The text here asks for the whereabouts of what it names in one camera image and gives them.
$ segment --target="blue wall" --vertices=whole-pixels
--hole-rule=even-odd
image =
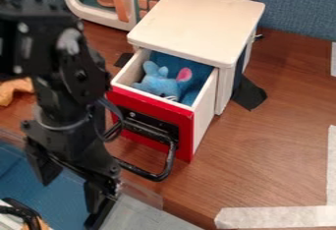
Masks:
[[[256,0],[266,4],[261,25],[336,40],[336,0]]]

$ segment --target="orange cloth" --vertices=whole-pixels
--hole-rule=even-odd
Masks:
[[[0,106],[8,106],[13,100],[15,91],[33,93],[31,79],[16,79],[0,83]]]

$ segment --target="wooden table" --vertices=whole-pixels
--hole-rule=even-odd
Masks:
[[[331,43],[261,29],[246,75],[269,98],[253,112],[230,102],[207,131],[192,164],[177,160],[163,183],[131,173],[132,182],[160,194],[164,209],[205,229],[221,207],[325,204],[327,129],[336,125],[336,79],[330,77]],[[113,73],[123,52],[132,52],[125,32],[85,24],[91,45]],[[34,98],[17,94],[0,110],[0,127],[19,131],[31,117]],[[164,154],[119,139],[111,153],[142,168],[159,171]]]

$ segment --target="pink button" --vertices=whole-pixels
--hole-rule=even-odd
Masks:
[[[139,11],[139,16],[140,18],[142,19],[148,12],[147,11],[144,11],[144,10],[141,10]]]
[[[149,9],[152,9],[157,4],[156,0],[150,0],[149,1]]]
[[[147,0],[138,0],[138,5],[141,9],[148,8],[148,1]]]

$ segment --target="red drawer front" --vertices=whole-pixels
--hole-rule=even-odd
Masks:
[[[194,154],[194,112],[174,105],[149,98],[113,86],[113,91],[107,94],[110,101],[136,112],[157,118],[179,127],[179,149],[176,157],[191,162]],[[155,149],[168,152],[168,146],[147,137],[124,130],[122,136],[140,144],[151,146]]]

